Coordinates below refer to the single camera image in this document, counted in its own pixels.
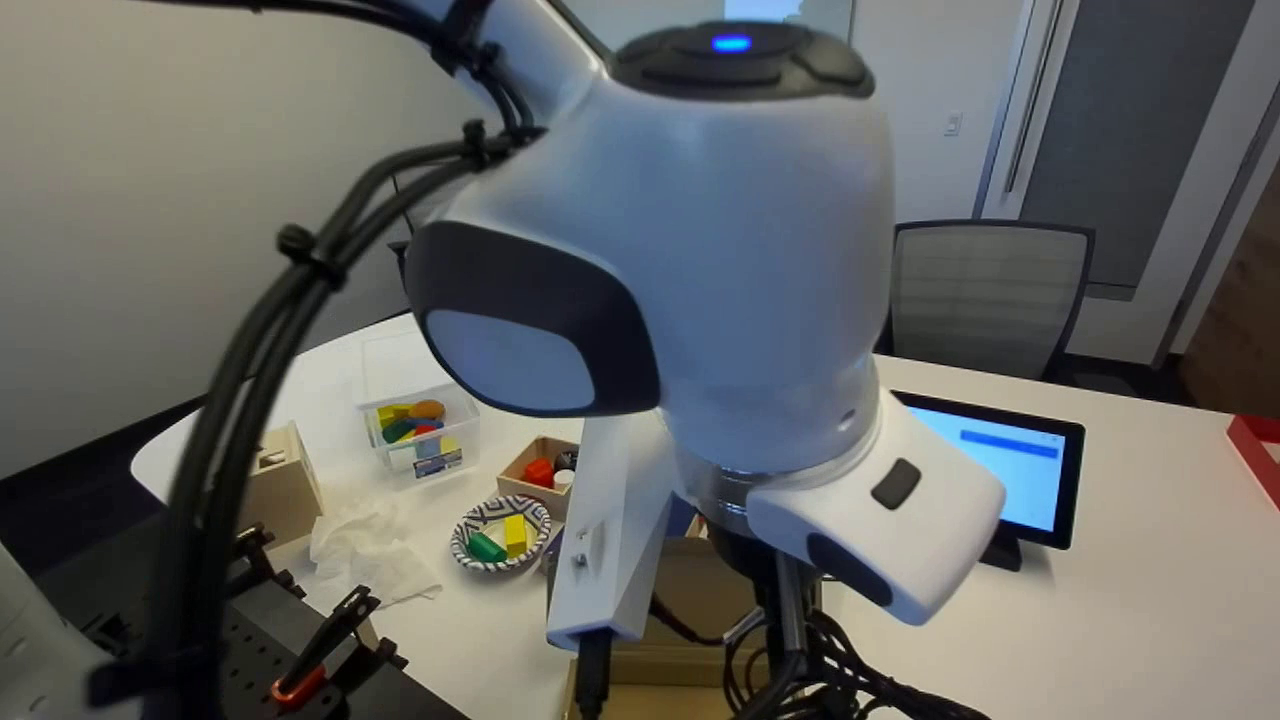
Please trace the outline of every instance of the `white wall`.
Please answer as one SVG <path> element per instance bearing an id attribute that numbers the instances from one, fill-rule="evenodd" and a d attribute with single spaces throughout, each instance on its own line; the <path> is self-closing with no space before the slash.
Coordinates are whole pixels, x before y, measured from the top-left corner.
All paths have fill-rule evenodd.
<path id="1" fill-rule="evenodd" d="M 0 0 L 0 476 L 202 392 L 375 155 L 472 113 L 408 40 L 302 17 Z M 340 321 L 388 301 L 369 255 Z"/>
<path id="2" fill-rule="evenodd" d="M 970 214 L 991 145 L 1011 155 L 1002 100 L 1019 45 L 1031 45 L 1031 54 L 1047 45 L 1042 23 L 1027 23 L 1031 13 L 1037 0 L 855 3 L 852 46 L 872 65 L 892 121 L 897 219 Z"/>

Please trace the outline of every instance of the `table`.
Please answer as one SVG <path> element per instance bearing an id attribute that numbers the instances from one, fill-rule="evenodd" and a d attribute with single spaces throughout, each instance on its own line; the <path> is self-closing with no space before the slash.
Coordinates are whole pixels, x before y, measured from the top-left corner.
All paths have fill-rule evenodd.
<path id="1" fill-rule="evenodd" d="M 369 451 L 356 402 L 438 379 L 412 317 L 296 359 L 274 415 L 298 428 L 326 506 L 404 490 Z M 825 588 L 828 610 L 877 667 L 1011 720 L 1277 717 L 1280 510 L 1237 458 L 1228 415 L 917 359 L 881 359 L 881 379 L 1076 421 L 1087 448 L 1072 553 L 1025 546 L 1025 573 L 974 568 L 922 629 Z M 445 517 L 491 490 L 526 435 L 581 435 L 575 421 L 481 415 L 481 468 L 438 499 Z M 132 465 L 157 497 L 167 497 L 187 428 L 160 432 Z M 448 563 L 445 530 L 420 527 L 438 546 L 445 590 L 375 610 L 375 629 L 394 635 L 417 680 L 466 717 L 555 717 L 566 657 L 543 642 L 543 583 L 472 583 Z"/>

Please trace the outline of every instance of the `cable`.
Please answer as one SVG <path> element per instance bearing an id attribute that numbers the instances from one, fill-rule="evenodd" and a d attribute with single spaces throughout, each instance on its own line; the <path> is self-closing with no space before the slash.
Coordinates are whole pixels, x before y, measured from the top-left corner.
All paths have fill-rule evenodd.
<path id="1" fill-rule="evenodd" d="M 505 86 L 488 75 L 488 73 L 472 73 L 474 83 L 491 94 L 495 113 L 505 114 L 505 128 L 517 135 L 518 125 L 517 125 L 517 108 L 510 100 L 505 94 Z"/>
<path id="2" fill-rule="evenodd" d="M 720 649 L 725 640 L 701 635 L 693 622 L 684 622 L 661 597 L 648 601 L 648 615 L 669 622 L 680 640 Z"/>
<path id="3" fill-rule="evenodd" d="M 760 664 L 760 657 L 769 657 L 769 649 L 755 649 L 743 664 L 743 675 L 734 675 L 734 653 L 741 653 L 743 635 L 731 635 L 725 642 L 725 700 L 734 717 L 751 717 L 751 720 L 755 717 L 868 720 L 881 709 L 897 709 L 913 720 L 983 720 L 983 713 L 974 713 L 974 709 L 964 709 L 954 700 L 897 683 L 892 675 L 877 673 L 852 649 L 846 633 L 825 610 L 806 610 L 806 653 L 788 657 L 788 664 L 760 693 L 755 693 L 755 664 Z"/>
<path id="4" fill-rule="evenodd" d="M 279 244 L 309 244 L 302 255 L 273 284 L 273 290 L 247 313 L 239 325 L 232 352 L 224 356 L 190 445 L 183 451 L 183 473 L 175 481 L 175 506 L 190 517 L 190 543 L 167 543 L 157 568 L 157 633 L 140 658 L 106 673 L 105 686 L 119 696 L 157 693 L 157 683 L 178 683 L 160 693 L 152 709 L 167 709 L 172 717 L 210 717 L 221 709 L 216 673 L 196 673 L 196 680 L 175 675 L 178 667 L 210 664 L 216 635 L 228 590 L 228 553 L 234 539 L 234 517 L 247 485 L 247 465 L 255 455 L 265 421 L 283 384 L 283 372 L 321 317 L 323 301 L 340 286 L 340 277 L 358 260 L 375 237 L 394 223 L 417 201 L 472 170 L 472 160 L 459 155 L 465 145 L 434 145 L 417 150 L 394 150 L 371 163 L 321 237 L 298 227 L 279 232 Z M 491 138 L 488 155 L 505 160 L 510 138 Z M 445 167 L 420 177 L 381 209 L 364 214 L 371 196 L 385 188 L 393 170 L 448 160 Z"/>
<path id="5" fill-rule="evenodd" d="M 393 177 L 393 192 L 394 192 L 394 196 L 404 192 L 404 188 L 401 188 L 401 177 Z M 412 213 L 404 213 L 404 232 L 408 232 L 408 241 L 417 237 Z"/>
<path id="6" fill-rule="evenodd" d="M 570 702 L 581 720 L 599 720 L 609 700 L 610 633 L 583 633 L 575 640 Z"/>

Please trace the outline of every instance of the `blue light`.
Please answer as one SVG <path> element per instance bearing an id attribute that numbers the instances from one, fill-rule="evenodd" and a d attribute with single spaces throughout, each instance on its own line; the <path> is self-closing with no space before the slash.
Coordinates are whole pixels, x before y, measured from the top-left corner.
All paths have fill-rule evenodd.
<path id="1" fill-rule="evenodd" d="M 751 50 L 751 34 L 741 34 L 741 31 L 711 34 L 711 50 L 714 54 L 743 54 L 743 50 Z"/>

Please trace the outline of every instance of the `chair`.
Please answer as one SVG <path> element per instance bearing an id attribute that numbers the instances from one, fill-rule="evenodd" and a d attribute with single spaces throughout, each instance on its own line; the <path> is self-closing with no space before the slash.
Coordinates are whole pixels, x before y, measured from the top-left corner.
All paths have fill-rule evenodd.
<path id="1" fill-rule="evenodd" d="M 1072 335 L 1087 227 L 1019 219 L 899 223 L 885 352 L 1051 374 Z"/>

